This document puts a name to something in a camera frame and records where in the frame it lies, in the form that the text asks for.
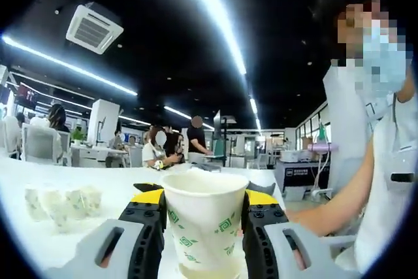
purple object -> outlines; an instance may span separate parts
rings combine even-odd
[[[325,153],[337,150],[338,145],[333,143],[313,143],[308,144],[308,150],[311,152]]]

computer monitor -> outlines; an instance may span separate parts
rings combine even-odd
[[[220,110],[214,116],[214,128],[214,140],[222,139],[222,121]]]
[[[21,84],[16,95],[16,104],[35,110],[38,103],[38,93]]]
[[[0,104],[7,105],[10,89],[0,84]]]

face mask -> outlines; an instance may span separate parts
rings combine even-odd
[[[389,28],[380,27],[380,20],[372,20],[372,26],[363,31],[362,66],[355,67],[356,92],[382,98],[400,91],[411,63],[406,45],[389,42]]]
[[[155,136],[155,142],[160,146],[164,146],[166,140],[167,140],[166,134],[163,131],[158,131]]]

air conditioner vent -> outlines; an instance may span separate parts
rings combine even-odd
[[[123,28],[118,24],[80,5],[72,17],[65,38],[101,55],[122,32]]]

black ceiling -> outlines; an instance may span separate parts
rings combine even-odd
[[[124,28],[102,56],[65,40],[75,8],[89,1],[118,15]],[[187,120],[164,110],[167,105],[209,123],[221,109],[236,118],[234,128],[255,128],[253,95],[263,129],[294,127],[325,101],[329,61],[316,44],[308,8],[313,1],[222,0],[246,76],[200,0],[35,0],[7,31],[32,49],[137,91],[137,97],[27,52],[4,51],[15,71],[119,103],[125,116],[138,120],[186,126]],[[61,90],[48,93],[91,105]]]

